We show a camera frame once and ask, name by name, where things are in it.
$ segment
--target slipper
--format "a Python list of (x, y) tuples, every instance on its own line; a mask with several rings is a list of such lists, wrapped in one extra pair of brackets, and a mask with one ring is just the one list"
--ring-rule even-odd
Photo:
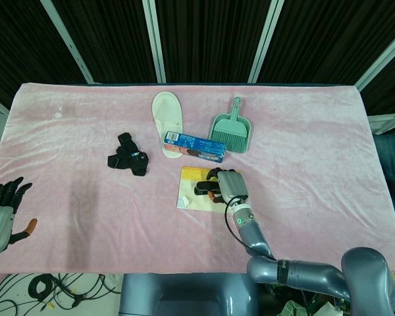
[(171, 92), (158, 93), (152, 102), (152, 115), (157, 126), (161, 148), (168, 158), (179, 158), (182, 154), (166, 150), (164, 139), (167, 132), (183, 133), (182, 108)]

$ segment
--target dustpan handle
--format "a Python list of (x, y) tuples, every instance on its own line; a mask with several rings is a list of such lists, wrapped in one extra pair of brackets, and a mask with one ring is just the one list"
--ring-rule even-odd
[(234, 98), (234, 103), (232, 105), (231, 117), (230, 120), (237, 120), (238, 112), (240, 110), (240, 104), (242, 99), (240, 97)]

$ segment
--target dustpan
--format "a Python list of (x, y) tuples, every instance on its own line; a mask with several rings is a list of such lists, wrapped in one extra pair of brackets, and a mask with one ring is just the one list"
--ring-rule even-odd
[[(219, 114), (215, 117), (211, 131), (209, 132), (209, 139), (214, 140), (216, 142), (224, 142), (226, 143), (226, 148), (229, 151), (235, 151), (238, 153), (245, 153), (248, 150), (249, 147), (249, 142), (250, 142), (250, 134), (251, 134), (251, 123), (250, 121), (245, 118), (241, 117), (238, 115), (240, 111), (240, 105), (241, 105), (241, 98), (240, 97), (235, 97), (234, 98), (234, 103), (232, 106), (232, 112), (231, 113), (222, 113)], [(222, 133), (220, 134), (219, 128), (217, 129), (218, 126), (220, 125), (226, 126), (225, 129), (222, 130)], [(244, 133), (246, 134), (243, 138), (238, 137), (236, 133), (234, 133), (235, 127), (228, 128), (231, 126), (240, 127), (243, 128)]]

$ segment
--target floor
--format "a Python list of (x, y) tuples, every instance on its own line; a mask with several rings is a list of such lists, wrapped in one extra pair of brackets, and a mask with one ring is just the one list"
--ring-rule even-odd
[[(5, 117), (0, 115), (0, 138), (3, 133), (5, 125)], [(28, 294), (28, 285), (30, 281), (36, 275), (15, 275), (11, 276), (13, 279), (7, 279), (9, 282), (5, 285), (2, 283), (2, 291), (0, 293), (0, 316), (33, 316), (33, 315), (58, 315), (58, 316), (71, 316), (71, 315), (100, 315), (100, 316), (115, 316), (119, 310), (120, 294), (114, 294), (109, 292), (104, 286), (102, 286), (102, 281), (99, 275), (95, 274), (73, 274), (67, 275), (64, 283), (69, 284), (74, 280), (74, 282), (69, 286), (70, 290), (75, 294), (81, 294), (87, 292), (93, 288), (93, 290), (86, 297), (98, 297), (104, 295), (102, 298), (96, 300), (86, 300), (81, 302), (77, 307), (64, 310), (58, 306), (57, 302), (65, 307), (70, 308), (73, 299), (65, 294), (58, 295), (55, 300), (51, 301), (51, 305), (45, 306), (44, 303), (38, 303), (34, 301)], [(122, 282), (122, 275), (106, 275), (105, 285), (113, 289), (115, 292), (120, 291)], [(44, 285), (40, 284), (38, 286), (38, 291), (45, 288)], [(47, 302), (53, 294), (50, 294), (45, 301)], [(14, 301), (16, 304), (21, 304), (16, 308), (13, 306)]]

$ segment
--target pink towel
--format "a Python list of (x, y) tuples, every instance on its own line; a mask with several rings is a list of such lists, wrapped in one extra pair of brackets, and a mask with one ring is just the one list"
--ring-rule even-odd
[[(166, 158), (151, 112), (161, 91), (180, 100), (184, 133), (203, 138), (241, 96), (250, 150), (222, 164)], [(149, 156), (145, 177), (107, 166), (123, 132)], [(14, 231), (33, 217), (38, 225), (0, 255), (0, 273), (246, 271), (223, 214), (176, 208), (183, 166), (241, 170), (277, 258), (340, 268), (345, 251), (369, 246), (395, 271), (395, 214), (354, 87), (24, 84), (0, 145), (0, 183), (34, 183)]]

